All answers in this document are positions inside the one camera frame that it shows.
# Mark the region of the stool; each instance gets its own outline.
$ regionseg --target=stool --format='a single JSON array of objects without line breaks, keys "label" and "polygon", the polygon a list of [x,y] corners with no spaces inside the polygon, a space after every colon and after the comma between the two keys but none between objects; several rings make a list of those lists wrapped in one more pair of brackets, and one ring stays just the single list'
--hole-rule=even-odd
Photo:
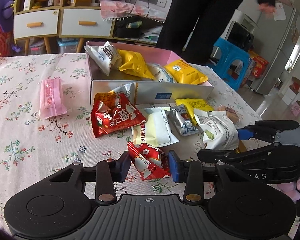
[{"label": "stool", "polygon": [[[214,46],[219,47],[222,54],[217,65],[213,66],[213,71],[216,72],[217,75],[222,78],[233,90],[237,91],[249,66],[249,54],[233,45],[229,41],[224,40],[223,38],[219,38]],[[243,66],[237,78],[234,78],[228,73],[232,62],[235,60],[240,60],[243,62]]]}]

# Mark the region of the blue label on box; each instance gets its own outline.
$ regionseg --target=blue label on box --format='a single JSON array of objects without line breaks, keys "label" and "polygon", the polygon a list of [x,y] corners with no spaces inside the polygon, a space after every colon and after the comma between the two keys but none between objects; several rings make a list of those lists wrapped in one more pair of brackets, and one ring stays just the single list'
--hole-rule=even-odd
[{"label": "blue label on box", "polygon": [[172,93],[157,93],[155,99],[170,99]]}]

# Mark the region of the black pants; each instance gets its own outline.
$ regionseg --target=black pants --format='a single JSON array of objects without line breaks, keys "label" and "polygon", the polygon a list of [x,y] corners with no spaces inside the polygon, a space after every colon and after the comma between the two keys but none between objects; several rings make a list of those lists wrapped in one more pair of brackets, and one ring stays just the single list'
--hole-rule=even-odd
[{"label": "black pants", "polygon": [[157,47],[172,50],[181,56],[182,49],[196,26],[182,57],[189,63],[205,64],[213,44],[223,33],[242,1],[173,0]]}]

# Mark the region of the table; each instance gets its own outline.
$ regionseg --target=table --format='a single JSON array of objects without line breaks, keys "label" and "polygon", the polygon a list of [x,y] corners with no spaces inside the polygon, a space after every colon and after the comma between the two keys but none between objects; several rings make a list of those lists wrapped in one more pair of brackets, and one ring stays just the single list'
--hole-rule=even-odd
[{"label": "table", "polygon": [[[50,54],[0,58],[0,227],[9,231],[3,218],[5,203],[17,192],[53,174],[74,161],[85,167],[109,158],[118,159],[127,149],[131,130],[117,131],[100,138],[92,133],[90,120],[90,76],[85,54]],[[207,99],[213,107],[233,108],[240,122],[237,127],[254,124],[261,118],[210,68],[194,65],[205,73],[214,86]],[[63,96],[68,113],[62,117],[41,120],[39,99],[41,80],[63,80]],[[193,158],[202,147],[202,134],[181,138],[181,142],[164,147],[174,149],[181,159]],[[245,142],[255,149],[265,143],[256,139]],[[179,194],[184,183],[171,178],[141,181],[131,165],[127,179],[114,185],[120,194]],[[211,197],[213,185],[204,185]],[[95,198],[95,185],[87,184],[85,194]]]}]

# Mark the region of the wooden drawer handle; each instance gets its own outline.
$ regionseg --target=wooden drawer handle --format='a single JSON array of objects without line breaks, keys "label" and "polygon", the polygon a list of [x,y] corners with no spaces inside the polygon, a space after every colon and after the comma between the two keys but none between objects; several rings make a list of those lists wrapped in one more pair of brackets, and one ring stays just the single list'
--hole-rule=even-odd
[{"label": "wooden drawer handle", "polygon": [[35,27],[40,27],[42,25],[42,22],[39,23],[28,23],[27,27],[28,28],[35,28]]},{"label": "wooden drawer handle", "polygon": [[93,25],[96,25],[96,22],[79,21],[79,25],[93,26]]}]

